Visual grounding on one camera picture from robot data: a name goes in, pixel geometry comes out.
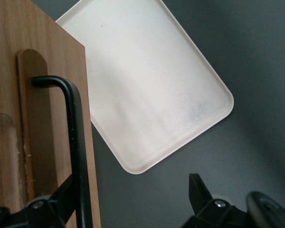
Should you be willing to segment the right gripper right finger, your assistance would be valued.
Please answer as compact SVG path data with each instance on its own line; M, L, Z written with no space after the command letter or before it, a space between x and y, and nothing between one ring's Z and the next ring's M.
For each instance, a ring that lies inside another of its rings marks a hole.
M247 213L210 194L199 174L189 175L189 199L194 212L184 228L246 228Z

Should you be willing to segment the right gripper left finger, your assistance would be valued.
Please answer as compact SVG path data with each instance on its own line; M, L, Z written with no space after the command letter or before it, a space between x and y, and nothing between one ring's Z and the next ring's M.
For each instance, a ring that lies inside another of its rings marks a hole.
M29 228L65 228L75 211L72 176L48 198L38 199L25 209Z

